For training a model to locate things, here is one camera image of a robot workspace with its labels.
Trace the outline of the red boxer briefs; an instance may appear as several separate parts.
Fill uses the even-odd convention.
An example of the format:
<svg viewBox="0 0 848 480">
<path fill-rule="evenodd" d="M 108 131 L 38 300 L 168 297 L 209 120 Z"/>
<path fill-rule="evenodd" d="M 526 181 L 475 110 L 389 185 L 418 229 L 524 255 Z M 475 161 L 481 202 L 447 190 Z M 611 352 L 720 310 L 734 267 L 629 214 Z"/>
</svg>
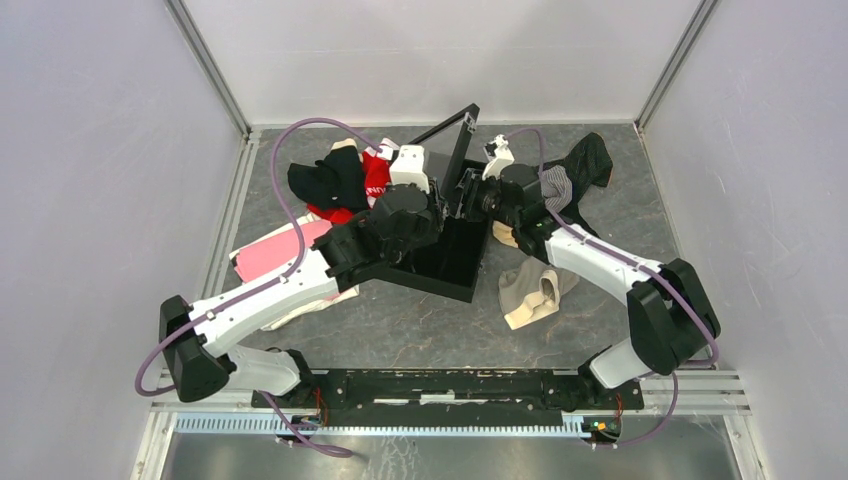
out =
<svg viewBox="0 0 848 480">
<path fill-rule="evenodd" d="M 377 152 L 373 148 L 368 147 L 363 151 L 359 150 L 359 152 L 363 161 L 363 170 L 366 174 L 365 192 L 369 203 L 369 208 L 367 210 L 369 210 L 374 206 L 376 200 L 387 190 L 390 181 L 389 163 L 378 157 Z M 333 224 L 346 223 L 351 220 L 355 214 L 366 211 L 363 210 L 358 213 L 353 213 L 345 208 L 320 210 L 317 207 L 313 207 L 308 204 L 307 209 L 320 218 L 328 220 Z"/>
</svg>

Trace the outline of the black display case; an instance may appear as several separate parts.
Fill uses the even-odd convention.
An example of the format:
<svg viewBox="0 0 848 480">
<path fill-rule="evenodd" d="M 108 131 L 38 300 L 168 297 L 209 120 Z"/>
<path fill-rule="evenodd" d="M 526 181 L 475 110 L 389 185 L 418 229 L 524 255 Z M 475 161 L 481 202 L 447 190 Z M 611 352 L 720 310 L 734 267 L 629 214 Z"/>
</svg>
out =
<svg viewBox="0 0 848 480">
<path fill-rule="evenodd" d="M 436 181 L 436 191 L 455 207 L 453 192 L 460 176 L 480 170 L 482 163 L 468 158 L 480 107 L 471 103 L 408 142 L 421 145 L 428 155 L 426 172 Z M 469 303 L 486 249 L 489 225 L 448 215 L 438 240 L 407 254 L 397 265 L 378 274 L 390 284 Z"/>
</svg>

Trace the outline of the beige grey ribbed underwear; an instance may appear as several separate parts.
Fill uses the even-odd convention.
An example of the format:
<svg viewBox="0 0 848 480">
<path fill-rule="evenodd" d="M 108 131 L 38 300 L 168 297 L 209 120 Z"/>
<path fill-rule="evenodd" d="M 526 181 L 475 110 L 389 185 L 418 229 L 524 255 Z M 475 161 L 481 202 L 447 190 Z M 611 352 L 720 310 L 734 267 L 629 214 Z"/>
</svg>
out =
<svg viewBox="0 0 848 480">
<path fill-rule="evenodd" d="M 557 313 L 563 297 L 579 281 L 571 271 L 528 256 L 499 276 L 498 299 L 504 320 L 511 330 L 517 330 Z"/>
</svg>

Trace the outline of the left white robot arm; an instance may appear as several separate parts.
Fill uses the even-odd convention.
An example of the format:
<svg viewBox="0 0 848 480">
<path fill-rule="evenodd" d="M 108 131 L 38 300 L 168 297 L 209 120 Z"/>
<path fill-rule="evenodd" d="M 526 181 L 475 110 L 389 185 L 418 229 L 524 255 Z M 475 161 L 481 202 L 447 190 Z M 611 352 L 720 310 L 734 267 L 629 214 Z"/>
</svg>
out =
<svg viewBox="0 0 848 480">
<path fill-rule="evenodd" d="M 374 279 L 411 251 L 435 243 L 444 224 L 443 201 L 412 184 L 390 187 L 373 209 L 332 227 L 303 254 L 233 290 L 160 306 L 157 347 L 184 403 L 226 386 L 266 391 L 290 407 L 306 405 L 314 381 L 298 352 L 272 353 L 240 341 L 285 314 Z"/>
</svg>

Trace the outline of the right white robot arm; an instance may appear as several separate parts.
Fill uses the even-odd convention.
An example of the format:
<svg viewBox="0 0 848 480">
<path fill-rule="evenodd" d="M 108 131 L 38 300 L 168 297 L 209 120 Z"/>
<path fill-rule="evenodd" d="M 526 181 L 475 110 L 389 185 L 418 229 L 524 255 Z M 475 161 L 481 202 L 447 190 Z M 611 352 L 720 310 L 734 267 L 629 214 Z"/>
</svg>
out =
<svg viewBox="0 0 848 480">
<path fill-rule="evenodd" d="M 625 306 L 627 337 L 580 368 L 577 392 L 585 405 L 606 406 L 619 386 L 638 377 L 717 362 L 721 327 L 688 262 L 645 259 L 601 240 L 548 207 L 532 166 L 510 165 L 497 175 L 469 170 L 455 197 L 459 217 L 506 224 L 522 252 L 577 274 Z"/>
</svg>

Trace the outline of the grey striped underwear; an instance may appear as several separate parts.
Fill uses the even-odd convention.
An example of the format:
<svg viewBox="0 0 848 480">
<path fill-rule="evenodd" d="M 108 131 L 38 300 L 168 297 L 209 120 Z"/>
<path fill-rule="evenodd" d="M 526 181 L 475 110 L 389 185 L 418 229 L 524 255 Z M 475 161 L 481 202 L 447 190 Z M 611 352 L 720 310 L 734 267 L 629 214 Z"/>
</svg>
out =
<svg viewBox="0 0 848 480">
<path fill-rule="evenodd" d="M 553 166 L 541 173 L 541 194 L 545 206 L 559 213 L 573 199 L 573 184 L 562 165 Z"/>
</svg>

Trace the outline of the black underwear with beige band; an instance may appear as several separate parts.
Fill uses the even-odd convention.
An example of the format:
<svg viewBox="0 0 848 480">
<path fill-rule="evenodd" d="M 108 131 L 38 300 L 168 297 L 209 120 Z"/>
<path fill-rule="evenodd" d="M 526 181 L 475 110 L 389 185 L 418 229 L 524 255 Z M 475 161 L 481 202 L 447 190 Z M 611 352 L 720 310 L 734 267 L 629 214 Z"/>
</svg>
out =
<svg viewBox="0 0 848 480">
<path fill-rule="evenodd" d="M 335 142 L 313 165 L 292 164 L 288 185 L 297 198 L 320 210 L 345 208 L 358 213 L 369 208 L 366 174 L 353 138 Z"/>
</svg>

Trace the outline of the dark striped black underwear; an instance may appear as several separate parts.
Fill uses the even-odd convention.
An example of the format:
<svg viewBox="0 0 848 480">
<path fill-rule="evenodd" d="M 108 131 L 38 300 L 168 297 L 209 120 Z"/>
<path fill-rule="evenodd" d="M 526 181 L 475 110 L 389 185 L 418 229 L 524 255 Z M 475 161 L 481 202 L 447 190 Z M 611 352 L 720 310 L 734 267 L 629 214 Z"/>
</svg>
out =
<svg viewBox="0 0 848 480">
<path fill-rule="evenodd" d="M 564 220 L 580 225 L 592 235 L 597 232 L 583 218 L 579 202 L 591 187 L 606 188 L 610 182 L 613 161 L 604 139 L 596 132 L 584 136 L 562 159 L 546 162 L 543 170 L 562 165 L 573 184 L 573 199 L 559 214 Z"/>
</svg>

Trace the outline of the pink underwear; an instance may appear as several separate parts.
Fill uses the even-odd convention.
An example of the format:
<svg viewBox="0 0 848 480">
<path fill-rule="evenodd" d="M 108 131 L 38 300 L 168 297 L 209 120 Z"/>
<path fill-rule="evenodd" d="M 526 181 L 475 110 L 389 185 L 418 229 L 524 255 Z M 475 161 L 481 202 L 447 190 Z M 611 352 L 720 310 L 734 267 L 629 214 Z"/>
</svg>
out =
<svg viewBox="0 0 848 480">
<path fill-rule="evenodd" d="M 307 247 L 311 246 L 316 238 L 326 233 L 332 226 L 328 220 L 321 219 L 313 213 L 299 217 L 297 223 L 304 234 Z M 229 258 L 238 277 L 243 283 L 247 283 L 278 268 L 284 261 L 293 260 L 298 252 L 299 243 L 296 232 L 291 224 L 286 224 L 232 251 Z M 294 318 L 306 313 L 325 310 L 358 295 L 359 288 L 353 287 L 326 299 L 310 302 L 279 316 L 263 326 L 261 330 L 277 330 Z"/>
</svg>

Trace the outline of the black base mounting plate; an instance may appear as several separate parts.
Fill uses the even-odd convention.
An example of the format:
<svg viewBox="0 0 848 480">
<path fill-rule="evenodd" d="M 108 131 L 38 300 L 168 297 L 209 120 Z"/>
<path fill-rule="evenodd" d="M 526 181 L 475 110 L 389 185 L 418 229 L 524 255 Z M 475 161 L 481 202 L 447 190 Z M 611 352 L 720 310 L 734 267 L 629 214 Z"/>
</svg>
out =
<svg viewBox="0 0 848 480">
<path fill-rule="evenodd" d="M 276 398 L 327 427 L 559 426 L 563 414 L 645 406 L 633 380 L 605 390 L 574 370 L 329 369 Z"/>
</svg>

